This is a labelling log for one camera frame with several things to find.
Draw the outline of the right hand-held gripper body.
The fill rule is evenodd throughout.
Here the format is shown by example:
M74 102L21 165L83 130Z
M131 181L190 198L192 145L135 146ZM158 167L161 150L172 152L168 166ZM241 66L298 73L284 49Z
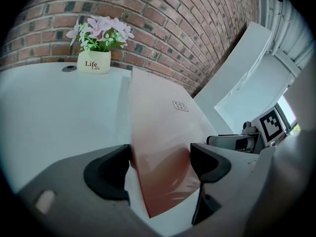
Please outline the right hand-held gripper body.
M286 132L280 115L276 108L272 107L253 121L245 122L241 135L253 139L251 151L259 154L264 148L279 144L286 137Z

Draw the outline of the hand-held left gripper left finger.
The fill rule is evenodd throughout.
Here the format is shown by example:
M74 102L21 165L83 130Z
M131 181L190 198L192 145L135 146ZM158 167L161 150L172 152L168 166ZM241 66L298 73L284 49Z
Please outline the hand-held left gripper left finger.
M18 196L56 237L117 237L119 206L129 206L128 144L59 160L29 181Z

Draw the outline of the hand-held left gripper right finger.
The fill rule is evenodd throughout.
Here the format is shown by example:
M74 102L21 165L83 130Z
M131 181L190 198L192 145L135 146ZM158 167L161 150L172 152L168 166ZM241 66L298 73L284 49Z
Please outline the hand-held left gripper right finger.
M260 154L192 143L191 165L200 180L192 237L250 237L253 209L264 188L275 147Z

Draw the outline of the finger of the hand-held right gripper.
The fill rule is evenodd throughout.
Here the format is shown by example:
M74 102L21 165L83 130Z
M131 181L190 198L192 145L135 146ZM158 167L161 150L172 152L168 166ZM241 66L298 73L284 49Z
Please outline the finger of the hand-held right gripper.
M206 143L208 145L224 148L228 150L236 149L236 135L218 135L218 136L208 136Z

